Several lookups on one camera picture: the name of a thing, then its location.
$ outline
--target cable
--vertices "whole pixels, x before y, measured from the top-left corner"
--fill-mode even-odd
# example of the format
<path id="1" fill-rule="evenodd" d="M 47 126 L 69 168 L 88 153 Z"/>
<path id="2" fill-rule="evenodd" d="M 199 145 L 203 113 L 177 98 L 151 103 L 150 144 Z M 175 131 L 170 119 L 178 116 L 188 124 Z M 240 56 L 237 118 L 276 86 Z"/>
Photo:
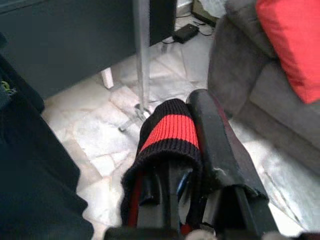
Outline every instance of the cable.
<path id="1" fill-rule="evenodd" d="M 199 33 L 201 33 L 203 36 L 208 37 L 208 36 L 211 36 L 212 34 L 214 34 L 214 31 L 212 30 L 212 33 L 210 33 L 210 34 L 205 34 L 205 33 L 201 32 L 201 31 L 199 30 Z"/>
<path id="2" fill-rule="evenodd" d="M 161 41 L 163 44 L 174 44 L 176 41 L 171 41 L 171 42 L 165 42 L 165 41 Z"/>
<path id="3" fill-rule="evenodd" d="M 176 19 L 182 19 L 182 18 L 186 18 L 186 17 L 190 17 L 192 16 L 192 14 L 188 14 L 188 15 L 184 15 L 184 16 L 177 16 Z"/>
<path id="4" fill-rule="evenodd" d="M 197 21 L 193 21 L 193 22 L 197 27 L 206 25 L 206 23 L 204 23 L 204 22 L 203 23 L 200 23 L 200 22 L 197 22 Z"/>

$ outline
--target white tile floor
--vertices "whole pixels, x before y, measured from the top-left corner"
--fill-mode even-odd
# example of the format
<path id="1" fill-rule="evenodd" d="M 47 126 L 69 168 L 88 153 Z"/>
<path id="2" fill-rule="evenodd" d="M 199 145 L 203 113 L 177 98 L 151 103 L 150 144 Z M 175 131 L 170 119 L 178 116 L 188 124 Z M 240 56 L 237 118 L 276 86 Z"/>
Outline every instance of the white tile floor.
<path id="1" fill-rule="evenodd" d="M 177 26 L 192 21 L 191 17 L 179 18 Z M 159 43 L 152 47 L 151 110 L 167 99 L 186 100 L 192 90 L 207 87 L 212 41 L 213 36 L 199 34 L 183 45 Z M 88 202 L 83 216 L 93 224 L 93 239 L 97 240 L 108 227 L 121 224 L 120 181 L 135 159 L 141 127 L 139 123 L 125 132 L 118 130 L 134 116 L 133 106 L 138 103 L 135 57 L 111 69 L 113 88 L 104 88 L 102 79 L 95 75 L 47 99 L 43 113 L 81 170 L 77 194 Z M 270 209 L 279 230 L 287 236 L 304 229 L 320 230 L 319 179 L 237 119 L 230 124 L 270 195 Z"/>

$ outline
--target sofa armrest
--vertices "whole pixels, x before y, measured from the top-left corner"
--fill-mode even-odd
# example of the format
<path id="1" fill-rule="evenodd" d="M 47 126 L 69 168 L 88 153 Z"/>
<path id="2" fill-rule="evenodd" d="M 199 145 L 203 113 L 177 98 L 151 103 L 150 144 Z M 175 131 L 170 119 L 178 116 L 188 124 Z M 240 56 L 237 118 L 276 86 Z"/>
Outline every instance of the sofa armrest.
<path id="1" fill-rule="evenodd" d="M 227 16 L 219 19 L 208 71 L 208 91 L 225 111 L 237 115 L 270 58 Z"/>
<path id="2" fill-rule="evenodd" d="M 257 0 L 228 0 L 225 4 L 226 15 L 268 57 L 274 59 L 277 55 L 259 22 L 256 2 Z"/>

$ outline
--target gray sofa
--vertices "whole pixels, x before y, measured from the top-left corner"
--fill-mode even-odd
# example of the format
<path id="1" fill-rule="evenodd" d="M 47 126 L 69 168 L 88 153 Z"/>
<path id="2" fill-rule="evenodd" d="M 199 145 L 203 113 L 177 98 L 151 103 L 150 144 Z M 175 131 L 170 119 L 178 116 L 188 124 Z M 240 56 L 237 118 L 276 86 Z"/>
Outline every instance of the gray sofa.
<path id="1" fill-rule="evenodd" d="M 237 116 L 320 174 L 320 101 L 293 92 L 255 10 L 256 0 L 228 0 L 217 23 L 208 90 Z"/>

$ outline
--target red stripe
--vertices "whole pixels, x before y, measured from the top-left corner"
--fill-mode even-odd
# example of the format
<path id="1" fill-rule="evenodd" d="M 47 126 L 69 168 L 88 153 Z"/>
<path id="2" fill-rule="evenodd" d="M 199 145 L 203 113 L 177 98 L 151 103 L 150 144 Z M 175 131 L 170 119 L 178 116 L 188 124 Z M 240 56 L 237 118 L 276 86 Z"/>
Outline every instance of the red stripe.
<path id="1" fill-rule="evenodd" d="M 186 236 L 192 232 L 192 227 L 188 224 L 184 224 L 180 227 L 180 232 L 183 236 Z"/>
<path id="2" fill-rule="evenodd" d="M 185 115 L 170 114 L 162 118 L 151 131 L 140 152 L 151 144 L 165 139 L 184 140 L 199 148 L 195 124 Z"/>
<path id="3" fill-rule="evenodd" d="M 129 216 L 128 216 L 128 226 L 135 228 L 137 226 L 138 214 L 139 214 L 139 198 L 142 190 L 142 179 L 143 175 L 141 172 L 137 174 L 135 178 L 135 185 L 133 192 L 131 194 L 130 204 L 129 204 Z"/>

